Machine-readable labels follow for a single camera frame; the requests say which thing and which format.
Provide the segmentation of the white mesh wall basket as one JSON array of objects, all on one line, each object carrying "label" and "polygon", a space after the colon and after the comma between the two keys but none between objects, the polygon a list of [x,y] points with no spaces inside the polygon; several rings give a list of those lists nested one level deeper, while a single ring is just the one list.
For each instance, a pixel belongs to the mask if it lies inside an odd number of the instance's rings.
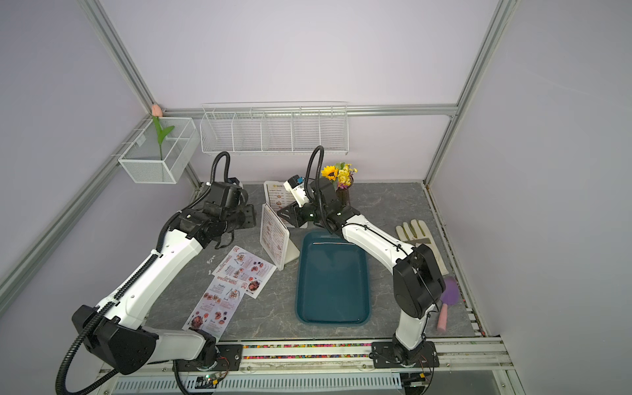
[{"label": "white mesh wall basket", "polygon": [[200,144],[200,133],[192,118],[161,118],[161,126],[174,126],[162,145],[160,159],[152,118],[118,158],[136,184],[177,184]]}]

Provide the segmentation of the sunflower bouquet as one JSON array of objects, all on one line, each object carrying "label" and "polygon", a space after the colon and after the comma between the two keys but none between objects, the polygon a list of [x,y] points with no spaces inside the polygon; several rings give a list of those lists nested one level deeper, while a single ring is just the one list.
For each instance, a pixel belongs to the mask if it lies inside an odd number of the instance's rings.
[{"label": "sunflower bouquet", "polygon": [[354,184],[354,177],[358,170],[352,164],[339,162],[332,166],[325,166],[321,175],[329,180],[337,190],[349,189]]}]

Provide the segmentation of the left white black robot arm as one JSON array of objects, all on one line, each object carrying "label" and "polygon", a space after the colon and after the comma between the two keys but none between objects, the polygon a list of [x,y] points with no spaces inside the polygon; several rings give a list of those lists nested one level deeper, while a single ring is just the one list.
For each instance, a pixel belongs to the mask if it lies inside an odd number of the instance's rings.
[{"label": "left white black robot arm", "polygon": [[129,375],[147,364],[171,361],[174,372],[191,362],[200,370],[230,363],[220,356],[216,336],[202,329],[145,329],[146,316],[179,272],[209,244],[225,247],[224,235],[253,226],[249,195],[229,176],[230,153],[219,153],[202,195],[178,210],[160,230],[144,262],[96,306],[83,305],[72,316],[77,338],[62,359],[55,391],[68,394],[67,376],[81,347],[110,366],[108,374],[81,389],[95,391],[117,374]]}]

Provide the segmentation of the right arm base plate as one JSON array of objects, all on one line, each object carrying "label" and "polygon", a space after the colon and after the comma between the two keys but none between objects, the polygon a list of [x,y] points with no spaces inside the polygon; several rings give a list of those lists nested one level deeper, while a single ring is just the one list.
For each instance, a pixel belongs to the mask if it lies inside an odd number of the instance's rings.
[{"label": "right arm base plate", "polygon": [[377,369],[439,367],[435,344],[430,341],[423,341],[413,350],[397,341],[372,342],[370,359]]}]

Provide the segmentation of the beige work glove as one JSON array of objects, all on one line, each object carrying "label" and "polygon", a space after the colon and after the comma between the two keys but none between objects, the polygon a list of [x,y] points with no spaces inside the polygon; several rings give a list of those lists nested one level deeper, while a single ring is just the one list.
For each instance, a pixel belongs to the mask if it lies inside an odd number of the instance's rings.
[{"label": "beige work glove", "polygon": [[409,222],[403,222],[403,224],[396,226],[396,233],[400,240],[408,242],[411,245],[426,245],[429,247],[434,253],[441,274],[443,276],[449,275],[450,271],[448,270],[443,260],[443,256],[439,251],[438,245],[425,222],[417,219],[410,220]]}]

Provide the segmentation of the red special menu sheet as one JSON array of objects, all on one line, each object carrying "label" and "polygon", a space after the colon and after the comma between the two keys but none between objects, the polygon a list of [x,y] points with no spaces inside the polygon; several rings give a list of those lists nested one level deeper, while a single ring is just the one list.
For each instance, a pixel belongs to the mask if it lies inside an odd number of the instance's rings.
[{"label": "red special menu sheet", "polygon": [[274,264],[235,246],[218,264],[212,275],[237,285],[247,296],[257,299],[276,269]]}]

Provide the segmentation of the teal plastic tray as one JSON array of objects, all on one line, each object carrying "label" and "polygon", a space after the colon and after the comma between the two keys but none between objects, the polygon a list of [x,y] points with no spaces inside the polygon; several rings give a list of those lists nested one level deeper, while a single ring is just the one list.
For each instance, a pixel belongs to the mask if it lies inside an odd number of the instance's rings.
[{"label": "teal plastic tray", "polygon": [[367,254],[324,230],[303,240],[296,287],[296,315],[304,324],[360,326],[371,314]]}]

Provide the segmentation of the purple pink hair brush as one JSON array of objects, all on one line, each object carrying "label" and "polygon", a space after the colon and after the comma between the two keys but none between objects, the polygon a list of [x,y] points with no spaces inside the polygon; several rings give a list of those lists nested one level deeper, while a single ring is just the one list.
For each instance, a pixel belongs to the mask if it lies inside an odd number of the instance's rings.
[{"label": "purple pink hair brush", "polygon": [[453,276],[445,276],[444,283],[445,290],[441,296],[442,305],[436,325],[436,329],[439,332],[446,332],[447,330],[449,306],[455,305],[461,300],[459,285],[456,278]]}]

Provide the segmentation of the pink artificial tulip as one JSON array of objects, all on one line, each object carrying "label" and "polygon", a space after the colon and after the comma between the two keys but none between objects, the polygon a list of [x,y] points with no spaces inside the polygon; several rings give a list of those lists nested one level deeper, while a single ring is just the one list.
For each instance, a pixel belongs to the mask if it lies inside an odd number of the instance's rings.
[{"label": "pink artificial tulip", "polygon": [[163,111],[162,111],[162,108],[158,104],[153,104],[151,106],[151,116],[152,116],[152,123],[156,130],[156,141],[159,146],[160,159],[163,160],[164,154],[163,154],[162,145],[165,139],[173,132],[174,126],[168,126],[166,128],[163,128],[161,126],[160,119],[163,117]]}]

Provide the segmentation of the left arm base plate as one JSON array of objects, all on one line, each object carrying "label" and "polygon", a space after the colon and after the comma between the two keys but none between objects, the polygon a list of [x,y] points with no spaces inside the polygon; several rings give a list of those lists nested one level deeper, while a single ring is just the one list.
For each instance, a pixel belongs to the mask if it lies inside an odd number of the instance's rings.
[{"label": "left arm base plate", "polygon": [[232,372],[240,368],[244,346],[242,344],[219,344],[205,348],[193,360],[176,360],[179,372]]}]

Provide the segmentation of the dark glass flower vase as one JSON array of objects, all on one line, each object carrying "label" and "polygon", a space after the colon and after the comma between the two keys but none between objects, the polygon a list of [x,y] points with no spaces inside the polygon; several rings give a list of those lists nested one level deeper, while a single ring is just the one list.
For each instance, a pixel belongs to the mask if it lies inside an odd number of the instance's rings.
[{"label": "dark glass flower vase", "polygon": [[349,207],[351,205],[350,188],[338,189],[336,194],[342,206]]}]

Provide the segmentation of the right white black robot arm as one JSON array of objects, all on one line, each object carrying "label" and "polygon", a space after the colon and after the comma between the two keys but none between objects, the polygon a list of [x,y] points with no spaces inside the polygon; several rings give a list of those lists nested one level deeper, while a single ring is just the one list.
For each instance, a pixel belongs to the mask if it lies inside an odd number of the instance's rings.
[{"label": "right white black robot arm", "polygon": [[426,326],[431,313],[438,312],[439,298],[446,289],[435,253],[427,245],[412,245],[380,230],[364,215],[337,196],[332,183],[320,174],[324,147],[312,151],[305,176],[298,175],[284,184],[295,201],[277,213],[295,227],[307,222],[323,227],[330,234],[363,249],[380,262],[393,278],[394,299],[400,308],[398,327],[390,347],[393,355],[375,356],[404,367],[413,367],[431,351],[426,341]]}]

